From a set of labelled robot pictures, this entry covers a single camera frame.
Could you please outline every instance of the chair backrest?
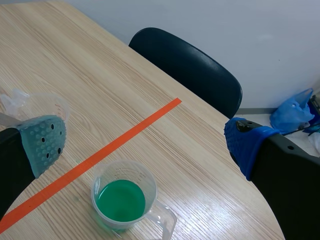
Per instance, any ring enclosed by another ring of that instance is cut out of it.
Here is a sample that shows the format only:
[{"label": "chair backrest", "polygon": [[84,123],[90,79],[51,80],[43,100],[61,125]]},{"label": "chair backrest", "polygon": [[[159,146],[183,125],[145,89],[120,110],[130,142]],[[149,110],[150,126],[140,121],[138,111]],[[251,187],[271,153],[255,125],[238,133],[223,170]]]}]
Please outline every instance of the chair backrest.
[{"label": "chair backrest", "polygon": [[239,82],[201,50],[153,27],[136,33],[129,47],[226,117],[236,114],[242,100]]}]

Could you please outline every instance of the blue gripper pad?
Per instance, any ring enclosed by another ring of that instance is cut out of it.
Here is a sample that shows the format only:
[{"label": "blue gripper pad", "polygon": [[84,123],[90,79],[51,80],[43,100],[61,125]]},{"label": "blue gripper pad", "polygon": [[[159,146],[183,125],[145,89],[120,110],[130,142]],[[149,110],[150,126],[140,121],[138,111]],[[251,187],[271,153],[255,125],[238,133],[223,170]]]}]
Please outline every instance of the blue gripper pad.
[{"label": "blue gripper pad", "polygon": [[246,179],[250,181],[251,171],[261,144],[266,138],[278,134],[279,131],[250,121],[248,121],[250,124],[242,124],[239,127],[239,122],[243,120],[246,121],[245,118],[231,118],[225,124],[224,135],[232,159],[240,167]]},{"label": "blue gripper pad", "polygon": [[62,154],[66,125],[56,115],[45,115],[26,120],[14,128],[20,132],[32,172],[38,178]]}]

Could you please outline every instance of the wood grain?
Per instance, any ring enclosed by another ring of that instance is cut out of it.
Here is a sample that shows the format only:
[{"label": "wood grain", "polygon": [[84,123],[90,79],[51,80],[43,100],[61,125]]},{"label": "wood grain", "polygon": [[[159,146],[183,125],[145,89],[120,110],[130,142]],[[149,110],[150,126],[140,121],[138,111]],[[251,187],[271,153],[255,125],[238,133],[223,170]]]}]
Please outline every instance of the wood grain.
[{"label": "wood grain", "polygon": [[[172,239],[283,239],[258,190],[230,158],[222,114],[63,2],[0,5],[0,93],[56,93],[71,108],[63,155],[11,209],[178,97],[182,104],[103,162],[145,164],[177,215]],[[87,171],[0,235],[4,240],[120,239],[90,198]],[[160,239],[147,219],[123,239]]]}]

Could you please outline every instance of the orange tape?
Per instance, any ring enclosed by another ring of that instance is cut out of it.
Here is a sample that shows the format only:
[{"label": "orange tape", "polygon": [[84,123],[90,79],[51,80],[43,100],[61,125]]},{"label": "orange tape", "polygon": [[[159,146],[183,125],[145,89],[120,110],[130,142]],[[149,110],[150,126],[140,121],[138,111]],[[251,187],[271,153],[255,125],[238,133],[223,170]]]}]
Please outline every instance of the orange tape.
[{"label": "orange tape", "polygon": [[7,213],[0,221],[0,234],[2,234],[13,224],[15,224],[24,216],[29,214],[31,211],[43,204],[54,194],[66,187],[69,183],[74,181],[80,175],[84,174],[86,171],[88,171],[90,168],[92,168],[106,156],[108,156],[113,151],[118,149],[120,146],[125,144],[127,141],[132,139],[145,128],[153,124],[156,120],[161,118],[163,115],[168,113],[170,110],[175,108],[180,103],[181,100],[179,98],[172,100],[167,105],[153,113],[151,116],[147,117],[145,120],[135,125],[133,128],[131,128],[130,130],[113,140],[112,142],[110,142],[108,145],[94,153],[92,156],[84,160],[82,163],[78,164],[76,167],[68,171],[66,174],[59,177],[57,180],[46,186],[44,189],[30,197],[24,203],[20,204],[15,209]]}]

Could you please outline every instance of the measuring cup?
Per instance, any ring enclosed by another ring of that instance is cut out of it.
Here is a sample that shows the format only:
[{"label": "measuring cup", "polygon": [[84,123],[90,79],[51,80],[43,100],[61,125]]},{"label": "measuring cup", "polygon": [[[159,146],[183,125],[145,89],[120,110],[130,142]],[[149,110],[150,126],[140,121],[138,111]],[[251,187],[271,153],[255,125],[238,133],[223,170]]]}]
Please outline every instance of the measuring cup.
[{"label": "measuring cup", "polygon": [[[174,232],[177,217],[157,200],[157,185],[152,173],[141,163],[135,161],[113,161],[108,164],[98,164],[94,170],[94,181],[91,188],[93,206],[102,221],[114,230],[124,230],[132,227],[143,218],[148,218],[162,228],[162,240],[170,240]],[[139,186],[145,198],[143,215],[136,220],[121,222],[105,216],[97,206],[97,198],[104,187],[116,180],[128,180]]]},{"label": "measuring cup", "polygon": [[56,94],[27,94],[14,88],[12,97],[1,94],[0,101],[4,106],[5,114],[18,120],[25,121],[44,115],[57,115],[62,118],[67,127],[70,114],[69,105],[66,100]]}]

